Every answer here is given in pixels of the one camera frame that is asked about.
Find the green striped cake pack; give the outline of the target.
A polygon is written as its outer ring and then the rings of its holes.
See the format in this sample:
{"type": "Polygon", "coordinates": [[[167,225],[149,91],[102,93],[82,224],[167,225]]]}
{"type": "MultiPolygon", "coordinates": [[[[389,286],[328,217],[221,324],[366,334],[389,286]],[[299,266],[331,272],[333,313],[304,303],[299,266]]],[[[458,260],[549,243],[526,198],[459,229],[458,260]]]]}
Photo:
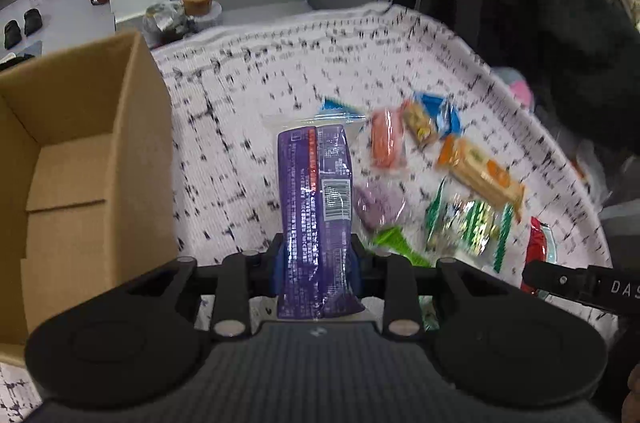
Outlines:
{"type": "Polygon", "coordinates": [[[444,178],[425,211],[426,249],[500,273],[514,216],[510,204],[491,206],[476,194],[451,187],[444,178]]]}

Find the brown cardboard box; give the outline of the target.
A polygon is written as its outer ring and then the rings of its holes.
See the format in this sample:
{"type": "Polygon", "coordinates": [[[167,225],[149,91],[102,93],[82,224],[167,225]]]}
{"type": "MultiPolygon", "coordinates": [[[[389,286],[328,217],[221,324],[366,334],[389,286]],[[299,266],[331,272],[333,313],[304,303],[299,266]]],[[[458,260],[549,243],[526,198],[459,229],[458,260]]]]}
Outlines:
{"type": "Polygon", "coordinates": [[[177,256],[172,120],[135,31],[1,74],[1,359],[43,321],[177,256]]]}

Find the purple wafer snack pack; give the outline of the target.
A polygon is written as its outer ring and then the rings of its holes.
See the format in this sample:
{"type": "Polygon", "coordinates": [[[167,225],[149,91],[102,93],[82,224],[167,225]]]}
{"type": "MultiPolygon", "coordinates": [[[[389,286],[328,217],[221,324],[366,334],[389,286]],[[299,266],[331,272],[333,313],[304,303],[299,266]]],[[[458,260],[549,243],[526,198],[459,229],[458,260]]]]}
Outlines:
{"type": "Polygon", "coordinates": [[[363,305],[347,282],[352,245],[352,158],[346,126],[308,120],[276,139],[279,201],[286,250],[278,317],[341,318],[363,305]]]}

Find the pink grey plush toy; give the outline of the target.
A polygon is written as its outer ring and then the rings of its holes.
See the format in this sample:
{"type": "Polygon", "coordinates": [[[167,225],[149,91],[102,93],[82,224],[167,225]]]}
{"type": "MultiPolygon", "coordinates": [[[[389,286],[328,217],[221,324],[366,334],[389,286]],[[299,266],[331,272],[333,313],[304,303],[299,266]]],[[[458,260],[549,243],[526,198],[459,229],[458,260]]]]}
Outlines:
{"type": "Polygon", "coordinates": [[[492,71],[511,89],[514,98],[518,100],[518,103],[523,108],[530,112],[535,111],[534,93],[528,86],[525,77],[518,70],[507,68],[506,66],[497,66],[492,71]]]}

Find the glass jar cork lid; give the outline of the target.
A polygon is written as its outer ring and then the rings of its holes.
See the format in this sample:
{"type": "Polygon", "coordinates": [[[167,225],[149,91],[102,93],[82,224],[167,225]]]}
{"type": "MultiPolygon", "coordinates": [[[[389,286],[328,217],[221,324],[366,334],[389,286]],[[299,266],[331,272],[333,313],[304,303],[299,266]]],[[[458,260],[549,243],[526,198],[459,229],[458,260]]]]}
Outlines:
{"type": "Polygon", "coordinates": [[[221,17],[222,7],[216,0],[181,0],[183,10],[195,31],[215,26],[221,17]]]}

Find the pink orange snack bar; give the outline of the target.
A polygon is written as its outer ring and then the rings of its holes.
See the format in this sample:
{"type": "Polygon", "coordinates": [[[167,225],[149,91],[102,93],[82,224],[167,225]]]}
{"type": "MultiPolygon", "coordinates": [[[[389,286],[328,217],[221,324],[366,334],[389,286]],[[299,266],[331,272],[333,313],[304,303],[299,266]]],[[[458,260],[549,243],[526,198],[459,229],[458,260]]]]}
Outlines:
{"type": "Polygon", "coordinates": [[[382,169],[406,166],[404,123],[399,109],[379,109],[371,116],[372,165],[382,169]]]}

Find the black slipper right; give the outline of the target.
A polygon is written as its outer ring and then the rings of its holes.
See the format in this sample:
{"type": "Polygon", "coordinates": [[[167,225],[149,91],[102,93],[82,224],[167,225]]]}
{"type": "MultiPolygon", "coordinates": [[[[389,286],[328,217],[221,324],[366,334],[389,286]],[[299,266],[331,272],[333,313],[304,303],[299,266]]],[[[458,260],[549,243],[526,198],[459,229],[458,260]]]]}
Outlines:
{"type": "Polygon", "coordinates": [[[38,9],[31,8],[24,13],[24,34],[32,36],[43,27],[42,16],[38,9]]]}

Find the black fleece garment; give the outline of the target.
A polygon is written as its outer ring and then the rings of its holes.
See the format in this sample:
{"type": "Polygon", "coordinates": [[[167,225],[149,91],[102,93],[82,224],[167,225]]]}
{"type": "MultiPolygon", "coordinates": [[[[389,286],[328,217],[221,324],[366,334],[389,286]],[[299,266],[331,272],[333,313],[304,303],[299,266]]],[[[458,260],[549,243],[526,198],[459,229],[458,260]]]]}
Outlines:
{"type": "Polygon", "coordinates": [[[639,149],[639,34],[610,0],[395,0],[442,22],[491,66],[520,71],[575,134],[639,149]]]}

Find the brown biscuit packet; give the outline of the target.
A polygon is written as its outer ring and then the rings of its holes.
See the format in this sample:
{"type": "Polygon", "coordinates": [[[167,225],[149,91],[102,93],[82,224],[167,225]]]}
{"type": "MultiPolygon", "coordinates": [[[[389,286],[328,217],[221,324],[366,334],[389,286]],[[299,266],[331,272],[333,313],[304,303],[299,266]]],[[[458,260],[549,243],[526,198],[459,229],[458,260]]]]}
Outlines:
{"type": "Polygon", "coordinates": [[[416,100],[405,100],[401,105],[401,115],[416,146],[424,150],[438,139],[437,126],[424,106],[416,100]]]}

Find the orange cracker pack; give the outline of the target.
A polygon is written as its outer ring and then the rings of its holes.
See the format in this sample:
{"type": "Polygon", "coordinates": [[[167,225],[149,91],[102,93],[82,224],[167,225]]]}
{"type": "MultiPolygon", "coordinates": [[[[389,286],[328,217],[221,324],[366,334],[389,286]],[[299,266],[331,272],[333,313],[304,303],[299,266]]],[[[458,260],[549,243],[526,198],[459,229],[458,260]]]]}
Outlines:
{"type": "Polygon", "coordinates": [[[525,186],[468,138],[449,135],[440,148],[437,165],[479,194],[491,206],[510,205],[516,221],[522,220],[525,186]]]}

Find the black slipper left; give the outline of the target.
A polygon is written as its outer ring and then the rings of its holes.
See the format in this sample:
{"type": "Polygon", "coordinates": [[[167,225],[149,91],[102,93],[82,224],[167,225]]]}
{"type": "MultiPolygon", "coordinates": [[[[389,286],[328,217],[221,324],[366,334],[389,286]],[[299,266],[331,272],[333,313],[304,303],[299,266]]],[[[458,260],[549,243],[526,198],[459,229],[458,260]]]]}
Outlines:
{"type": "Polygon", "coordinates": [[[15,20],[9,21],[4,26],[3,34],[3,45],[6,50],[11,50],[22,41],[22,30],[15,20]]]}

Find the white black patterned bedspread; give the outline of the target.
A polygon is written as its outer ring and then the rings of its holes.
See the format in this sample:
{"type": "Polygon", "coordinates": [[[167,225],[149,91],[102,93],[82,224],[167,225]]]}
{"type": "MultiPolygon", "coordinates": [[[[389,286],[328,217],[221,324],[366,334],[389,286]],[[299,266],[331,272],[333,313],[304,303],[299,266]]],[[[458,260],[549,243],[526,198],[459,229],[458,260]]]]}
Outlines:
{"type": "Polygon", "coordinates": [[[551,226],[562,263],[581,266],[608,262],[598,215],[548,131],[461,38],[376,5],[150,51],[171,102],[177,256],[29,334],[32,421],[601,420],[589,396],[610,327],[520,287],[530,217],[551,226]],[[273,294],[283,242],[278,132],[326,97],[380,109],[416,90],[451,99],[463,136],[525,186],[500,273],[362,253],[354,292],[384,299],[381,322],[254,327],[250,300],[273,294]]]}

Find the purple round snack pack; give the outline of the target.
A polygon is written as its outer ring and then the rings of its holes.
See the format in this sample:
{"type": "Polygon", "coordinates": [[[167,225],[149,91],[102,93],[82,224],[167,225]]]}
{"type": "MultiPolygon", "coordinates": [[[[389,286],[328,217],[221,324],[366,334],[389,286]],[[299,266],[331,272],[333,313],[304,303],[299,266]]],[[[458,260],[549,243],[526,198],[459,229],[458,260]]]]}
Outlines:
{"type": "Polygon", "coordinates": [[[354,207],[361,224],[370,232],[398,226],[408,215],[408,202],[398,184],[383,180],[356,184],[354,207]]]}

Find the red snack packet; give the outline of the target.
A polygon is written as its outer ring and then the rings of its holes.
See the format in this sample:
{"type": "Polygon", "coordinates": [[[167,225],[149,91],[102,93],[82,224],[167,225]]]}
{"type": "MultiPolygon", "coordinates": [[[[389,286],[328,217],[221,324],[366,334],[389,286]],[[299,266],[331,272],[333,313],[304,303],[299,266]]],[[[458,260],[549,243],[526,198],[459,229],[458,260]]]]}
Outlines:
{"type": "Polygon", "coordinates": [[[525,265],[532,261],[544,261],[549,264],[558,262],[558,251],[553,232],[548,224],[543,223],[537,217],[530,218],[525,265]]]}

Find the green candy packet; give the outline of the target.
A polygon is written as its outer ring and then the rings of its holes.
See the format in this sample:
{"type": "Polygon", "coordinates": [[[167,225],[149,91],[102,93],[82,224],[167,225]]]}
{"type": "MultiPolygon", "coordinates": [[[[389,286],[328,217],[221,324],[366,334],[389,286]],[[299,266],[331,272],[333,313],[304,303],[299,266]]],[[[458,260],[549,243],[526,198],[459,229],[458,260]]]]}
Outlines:
{"type": "Polygon", "coordinates": [[[431,261],[410,247],[399,226],[385,228],[376,232],[371,239],[371,244],[376,249],[391,251],[394,254],[404,256],[414,267],[432,267],[431,261]]]}

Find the blue snack packet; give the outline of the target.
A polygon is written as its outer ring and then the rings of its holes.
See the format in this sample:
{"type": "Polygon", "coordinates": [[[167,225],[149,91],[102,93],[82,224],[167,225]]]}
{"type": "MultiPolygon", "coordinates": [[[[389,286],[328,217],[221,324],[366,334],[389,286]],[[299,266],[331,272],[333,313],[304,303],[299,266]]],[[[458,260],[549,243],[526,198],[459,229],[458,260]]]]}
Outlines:
{"type": "Polygon", "coordinates": [[[449,98],[422,91],[417,91],[413,97],[434,120],[439,139],[462,133],[458,110],[449,98]]]}

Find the black slipper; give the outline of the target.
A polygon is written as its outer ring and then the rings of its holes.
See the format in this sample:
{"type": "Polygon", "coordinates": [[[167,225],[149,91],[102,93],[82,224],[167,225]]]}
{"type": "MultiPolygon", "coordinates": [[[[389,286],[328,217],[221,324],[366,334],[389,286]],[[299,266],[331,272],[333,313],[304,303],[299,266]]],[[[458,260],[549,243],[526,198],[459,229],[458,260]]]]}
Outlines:
{"type": "Polygon", "coordinates": [[[32,36],[43,27],[42,16],[38,9],[31,8],[24,13],[24,34],[32,36]]]}
{"type": "Polygon", "coordinates": [[[4,26],[3,34],[3,45],[6,50],[11,50],[22,41],[22,30],[15,20],[9,21],[4,26]]]}

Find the small blue green packet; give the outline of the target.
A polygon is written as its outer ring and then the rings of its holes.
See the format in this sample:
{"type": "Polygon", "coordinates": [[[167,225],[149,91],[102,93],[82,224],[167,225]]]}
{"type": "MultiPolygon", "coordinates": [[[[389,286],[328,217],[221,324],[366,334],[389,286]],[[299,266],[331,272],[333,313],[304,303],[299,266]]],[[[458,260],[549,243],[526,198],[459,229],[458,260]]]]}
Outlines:
{"type": "Polygon", "coordinates": [[[356,108],[356,106],[341,102],[333,98],[324,98],[319,115],[330,117],[343,117],[349,120],[362,120],[367,116],[366,113],[356,108]]]}

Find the silver wrapped bundle floor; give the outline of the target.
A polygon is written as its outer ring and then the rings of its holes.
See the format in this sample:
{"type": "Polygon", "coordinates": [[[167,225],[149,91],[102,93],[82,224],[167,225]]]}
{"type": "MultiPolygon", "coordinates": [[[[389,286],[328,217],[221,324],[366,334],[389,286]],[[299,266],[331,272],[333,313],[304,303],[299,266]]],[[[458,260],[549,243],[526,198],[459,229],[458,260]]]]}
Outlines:
{"type": "Polygon", "coordinates": [[[192,33],[191,21],[180,0],[158,2],[145,10],[142,32],[152,47],[178,42],[192,33]]]}

